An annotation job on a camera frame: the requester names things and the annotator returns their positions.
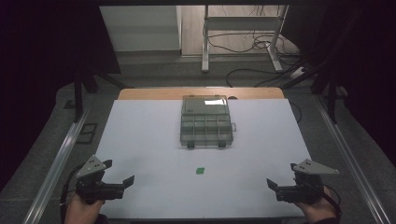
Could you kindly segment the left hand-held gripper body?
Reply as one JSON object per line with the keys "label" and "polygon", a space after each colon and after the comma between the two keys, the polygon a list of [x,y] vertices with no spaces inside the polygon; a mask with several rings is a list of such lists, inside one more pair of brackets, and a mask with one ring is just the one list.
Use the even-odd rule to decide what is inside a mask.
{"label": "left hand-held gripper body", "polygon": [[115,200],[123,197],[122,184],[107,184],[103,181],[106,168],[103,161],[92,155],[78,170],[76,194],[87,204],[96,201]]}

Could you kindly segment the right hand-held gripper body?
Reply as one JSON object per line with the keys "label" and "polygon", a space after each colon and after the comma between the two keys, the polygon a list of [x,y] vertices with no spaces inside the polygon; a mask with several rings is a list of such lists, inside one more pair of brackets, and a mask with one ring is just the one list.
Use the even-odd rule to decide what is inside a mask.
{"label": "right hand-held gripper body", "polygon": [[275,191],[276,199],[287,203],[318,203],[324,194],[321,175],[339,175],[333,169],[316,161],[306,159],[296,163],[294,172],[294,186],[278,186]]}

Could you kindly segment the clear plastic compartment box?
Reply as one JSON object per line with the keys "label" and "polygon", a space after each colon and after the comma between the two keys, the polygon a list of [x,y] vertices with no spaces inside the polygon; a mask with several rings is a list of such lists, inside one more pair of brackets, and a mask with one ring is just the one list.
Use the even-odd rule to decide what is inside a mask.
{"label": "clear plastic compartment box", "polygon": [[180,119],[180,144],[186,148],[233,143],[233,123],[225,95],[185,95]]}

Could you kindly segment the person's left hand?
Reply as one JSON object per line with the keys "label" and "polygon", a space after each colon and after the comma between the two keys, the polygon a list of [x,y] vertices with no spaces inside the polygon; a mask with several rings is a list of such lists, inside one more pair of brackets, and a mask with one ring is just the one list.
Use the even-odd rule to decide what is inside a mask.
{"label": "person's left hand", "polygon": [[104,201],[87,204],[76,193],[69,200],[64,217],[64,224],[100,224],[104,219],[100,210]]}

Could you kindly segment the person's right hand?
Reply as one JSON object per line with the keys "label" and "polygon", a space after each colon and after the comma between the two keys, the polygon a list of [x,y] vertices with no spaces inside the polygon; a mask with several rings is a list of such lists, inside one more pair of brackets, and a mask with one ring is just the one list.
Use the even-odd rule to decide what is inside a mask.
{"label": "person's right hand", "polygon": [[307,224],[339,224],[336,210],[324,198],[318,203],[296,203],[295,205],[302,210]]}

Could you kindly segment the black floor socket plate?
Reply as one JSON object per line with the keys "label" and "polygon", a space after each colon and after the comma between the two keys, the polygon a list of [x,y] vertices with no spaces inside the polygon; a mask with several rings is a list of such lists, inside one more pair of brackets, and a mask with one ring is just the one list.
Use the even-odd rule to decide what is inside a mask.
{"label": "black floor socket plate", "polygon": [[97,126],[97,123],[85,123],[80,130],[77,143],[82,145],[91,144],[95,136]]}

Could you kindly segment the white table mat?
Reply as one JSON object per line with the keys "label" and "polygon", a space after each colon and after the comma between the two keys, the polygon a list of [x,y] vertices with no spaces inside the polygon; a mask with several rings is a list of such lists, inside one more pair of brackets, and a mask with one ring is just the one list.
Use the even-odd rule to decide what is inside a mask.
{"label": "white table mat", "polygon": [[[180,144],[179,100],[117,100],[96,155],[112,160],[107,183],[134,176],[120,200],[102,211],[110,218],[298,217],[282,203],[266,179],[292,184],[291,163],[309,153],[286,99],[231,100],[236,126],[224,149]],[[196,169],[205,167],[197,175]]]}

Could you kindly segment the black stand legs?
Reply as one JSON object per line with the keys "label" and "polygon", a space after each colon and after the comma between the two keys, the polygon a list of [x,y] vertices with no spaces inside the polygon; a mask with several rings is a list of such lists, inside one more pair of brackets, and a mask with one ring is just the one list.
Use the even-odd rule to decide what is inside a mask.
{"label": "black stand legs", "polygon": [[131,89],[133,86],[126,85],[111,74],[120,74],[120,65],[117,59],[112,62],[105,61],[104,63],[95,64],[90,61],[77,60],[74,69],[74,95],[75,95],[75,118],[74,122],[78,122],[83,114],[83,96],[82,88],[85,88],[88,93],[97,93],[98,84],[94,77],[100,77],[120,90]]}
{"label": "black stand legs", "polygon": [[310,90],[313,94],[322,94],[324,89],[328,88],[327,113],[332,123],[336,124],[337,120],[335,116],[335,102],[338,99],[338,96],[336,93],[337,74],[334,69],[334,62],[335,56],[329,55],[319,65],[316,65],[314,68],[303,72],[294,80],[289,81],[286,84],[282,84],[280,89],[289,89],[303,80],[312,77],[313,75],[317,75],[318,77],[315,79]]}

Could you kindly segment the white power strip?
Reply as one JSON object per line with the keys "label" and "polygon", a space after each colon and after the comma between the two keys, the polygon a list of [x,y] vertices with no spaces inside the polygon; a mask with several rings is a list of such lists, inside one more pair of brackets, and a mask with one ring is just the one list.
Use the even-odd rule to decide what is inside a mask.
{"label": "white power strip", "polygon": [[304,73],[304,68],[301,66],[300,68],[298,68],[297,70],[295,70],[291,75],[290,78],[291,79],[295,79],[299,76],[301,76]]}

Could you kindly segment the white cabinet panel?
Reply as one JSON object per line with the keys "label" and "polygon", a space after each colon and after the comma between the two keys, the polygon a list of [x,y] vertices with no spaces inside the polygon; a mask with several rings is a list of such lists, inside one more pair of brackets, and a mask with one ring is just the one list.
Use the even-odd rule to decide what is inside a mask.
{"label": "white cabinet panel", "polygon": [[181,50],[181,8],[100,7],[115,51]]}

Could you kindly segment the aluminium rail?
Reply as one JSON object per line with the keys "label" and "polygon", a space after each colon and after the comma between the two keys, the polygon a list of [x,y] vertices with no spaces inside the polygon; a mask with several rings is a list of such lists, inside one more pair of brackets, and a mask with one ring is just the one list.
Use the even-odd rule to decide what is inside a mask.
{"label": "aluminium rail", "polygon": [[388,214],[381,200],[377,196],[375,189],[367,179],[358,161],[353,155],[346,138],[343,136],[339,125],[334,123],[327,113],[327,106],[319,96],[314,96],[314,100],[322,119],[327,125],[340,154],[346,162],[346,166],[354,178],[355,183],[362,195],[363,200],[367,204],[376,224],[391,224]]}
{"label": "aluminium rail", "polygon": [[70,153],[77,142],[79,132],[88,117],[91,107],[88,105],[82,110],[80,118],[73,122],[61,144],[58,153],[53,160],[49,171],[35,196],[22,224],[38,224],[45,208],[50,200],[50,196],[54,191],[56,184],[61,176],[61,173],[66,165]]}

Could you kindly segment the white metal stand frame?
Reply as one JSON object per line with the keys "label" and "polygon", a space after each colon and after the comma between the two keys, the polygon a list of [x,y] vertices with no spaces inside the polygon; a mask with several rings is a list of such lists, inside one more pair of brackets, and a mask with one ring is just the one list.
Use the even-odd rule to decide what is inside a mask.
{"label": "white metal stand frame", "polygon": [[262,31],[272,36],[271,42],[264,48],[270,56],[276,72],[283,70],[276,53],[276,42],[279,38],[288,6],[280,5],[275,16],[229,17],[210,16],[209,5],[205,5],[203,26],[202,72],[209,71],[209,32],[210,31]]}

